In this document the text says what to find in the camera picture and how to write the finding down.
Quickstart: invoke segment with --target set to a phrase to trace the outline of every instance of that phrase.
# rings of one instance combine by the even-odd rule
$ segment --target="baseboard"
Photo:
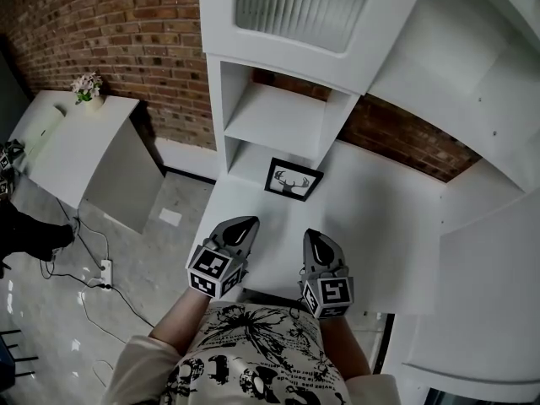
[[[156,138],[155,147],[166,168],[214,181],[218,179],[218,152],[165,138]]]

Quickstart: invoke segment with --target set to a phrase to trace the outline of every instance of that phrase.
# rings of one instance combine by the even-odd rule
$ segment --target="white desk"
[[[321,170],[325,175],[306,202],[221,175],[192,253],[217,223],[256,215],[261,228],[243,286],[298,299],[303,237],[312,228],[343,248],[354,276],[352,311],[432,312],[439,265],[440,194],[445,185],[341,142],[333,144]]]
[[[142,232],[163,176],[129,120],[138,100],[108,96],[92,116],[75,100],[71,92],[41,91],[20,119],[10,139],[24,138],[53,106],[65,115],[41,148],[29,178],[73,208],[86,198]]]

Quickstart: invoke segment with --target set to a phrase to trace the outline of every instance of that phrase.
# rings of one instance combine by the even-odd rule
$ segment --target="brick wall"
[[[144,101],[156,136],[215,149],[198,0],[0,0],[0,35],[31,93],[69,89],[97,70],[108,93]],[[252,79],[319,100],[330,92],[261,69]],[[359,101],[339,138],[442,181],[479,159],[372,96]]]
[[[156,136],[215,149],[198,0],[0,0],[0,35],[32,94],[97,70]]]
[[[327,100],[330,89],[282,73],[254,69],[252,80]],[[421,118],[370,94],[360,98],[338,139],[448,182],[481,158]]]

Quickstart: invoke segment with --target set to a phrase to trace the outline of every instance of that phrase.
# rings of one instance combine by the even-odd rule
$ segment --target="picture frame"
[[[307,200],[322,180],[324,173],[286,160],[272,158],[264,190],[298,201]]]

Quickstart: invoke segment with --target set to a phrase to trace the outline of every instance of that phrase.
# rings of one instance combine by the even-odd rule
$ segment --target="flower vase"
[[[105,102],[103,96],[95,96],[92,100],[84,102],[84,106],[86,108],[86,115],[91,116],[92,114],[94,114],[99,108],[101,108],[103,102]]]

